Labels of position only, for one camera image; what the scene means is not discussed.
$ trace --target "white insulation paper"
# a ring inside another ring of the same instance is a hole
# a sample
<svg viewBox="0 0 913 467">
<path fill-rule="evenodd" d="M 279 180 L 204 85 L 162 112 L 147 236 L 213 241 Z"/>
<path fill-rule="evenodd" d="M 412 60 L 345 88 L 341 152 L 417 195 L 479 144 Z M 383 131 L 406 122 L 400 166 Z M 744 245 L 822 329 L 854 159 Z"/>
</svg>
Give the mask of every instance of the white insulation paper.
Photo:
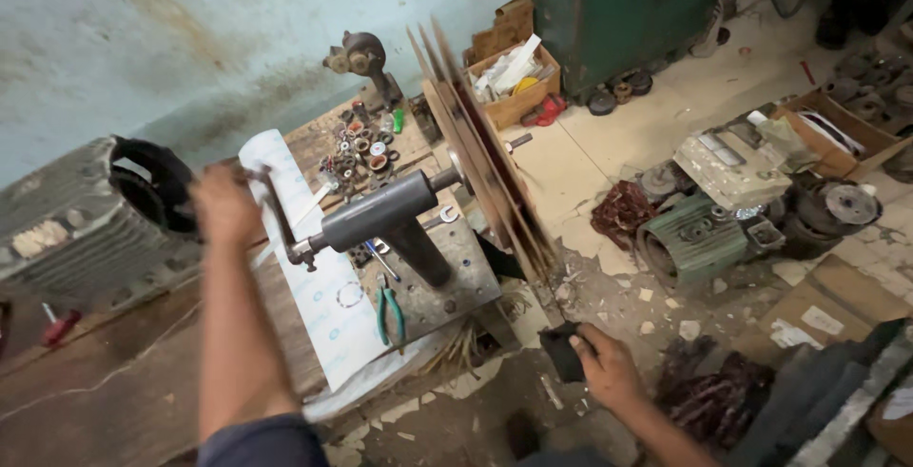
<svg viewBox="0 0 913 467">
<path fill-rule="evenodd" d="M 273 168 L 273 185 L 287 215 L 295 215 L 292 209 L 311 200 L 313 193 L 278 130 L 252 137 L 241 148 L 238 158 L 247 169 L 257 170 L 262 165 Z M 259 201 L 267 189 L 259 182 L 251 182 L 250 190 Z M 320 232 L 321 219 L 323 211 L 315 208 L 294 228 L 295 237 L 304 239 Z M 263 212 L 263 226 L 269 242 L 276 246 L 282 273 L 330 390 L 336 391 L 355 372 L 387 350 L 377 332 L 377 313 L 344 253 L 326 248 L 317 254 L 314 264 L 317 270 L 308 272 L 306 265 L 289 262 L 282 247 L 279 223 L 269 210 Z"/>
</svg>

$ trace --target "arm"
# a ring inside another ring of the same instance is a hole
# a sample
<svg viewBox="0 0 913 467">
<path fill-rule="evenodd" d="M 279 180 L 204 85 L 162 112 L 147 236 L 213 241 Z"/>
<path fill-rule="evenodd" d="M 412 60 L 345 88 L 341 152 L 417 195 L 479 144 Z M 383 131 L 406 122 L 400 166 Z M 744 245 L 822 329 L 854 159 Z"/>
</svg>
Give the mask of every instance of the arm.
<svg viewBox="0 0 913 467">
<path fill-rule="evenodd" d="M 250 271 L 260 209 L 222 165 L 192 188 L 206 239 L 200 441 L 232 424 L 300 412 L 288 369 Z"/>
<path fill-rule="evenodd" d="M 624 343 L 581 324 L 571 345 L 583 363 L 590 393 L 639 438 L 666 467 L 719 465 L 646 396 Z"/>
</svg>

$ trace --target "metal washer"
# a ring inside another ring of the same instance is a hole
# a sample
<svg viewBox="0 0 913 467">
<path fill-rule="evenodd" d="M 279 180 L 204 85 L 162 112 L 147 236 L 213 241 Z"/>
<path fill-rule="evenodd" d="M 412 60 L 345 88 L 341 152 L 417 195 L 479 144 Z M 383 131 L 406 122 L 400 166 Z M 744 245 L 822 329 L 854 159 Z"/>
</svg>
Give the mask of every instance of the metal washer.
<svg viewBox="0 0 913 467">
<path fill-rule="evenodd" d="M 369 150 L 369 151 L 371 152 L 371 155 L 373 155 L 373 156 L 380 156 L 380 155 L 383 155 L 383 153 L 387 151 L 387 145 L 385 145 L 384 143 L 381 143 L 381 142 L 377 142 L 377 143 L 374 143 L 373 145 L 371 145 L 371 150 Z"/>
</svg>

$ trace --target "green electric motor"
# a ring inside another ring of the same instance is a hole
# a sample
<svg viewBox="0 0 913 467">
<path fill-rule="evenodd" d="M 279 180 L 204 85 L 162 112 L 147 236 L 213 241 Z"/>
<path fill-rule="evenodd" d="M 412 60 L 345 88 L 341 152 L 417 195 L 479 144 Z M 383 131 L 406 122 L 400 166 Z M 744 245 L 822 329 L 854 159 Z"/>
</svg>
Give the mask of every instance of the green electric motor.
<svg viewBox="0 0 913 467">
<path fill-rule="evenodd" d="M 669 287 L 708 280 L 745 255 L 745 232 L 706 195 L 691 195 L 637 228 L 637 249 Z"/>
</svg>

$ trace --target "green metal cabinet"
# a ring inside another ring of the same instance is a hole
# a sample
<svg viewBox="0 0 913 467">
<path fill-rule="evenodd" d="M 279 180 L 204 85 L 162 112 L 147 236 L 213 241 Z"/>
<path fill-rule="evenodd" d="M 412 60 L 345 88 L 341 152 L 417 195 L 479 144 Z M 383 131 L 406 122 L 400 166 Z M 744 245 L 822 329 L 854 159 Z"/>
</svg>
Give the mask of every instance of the green metal cabinet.
<svg viewBox="0 0 913 467">
<path fill-rule="evenodd" d="M 630 69 L 678 60 L 707 29 L 717 0 L 533 0 L 536 34 L 585 99 Z"/>
</svg>

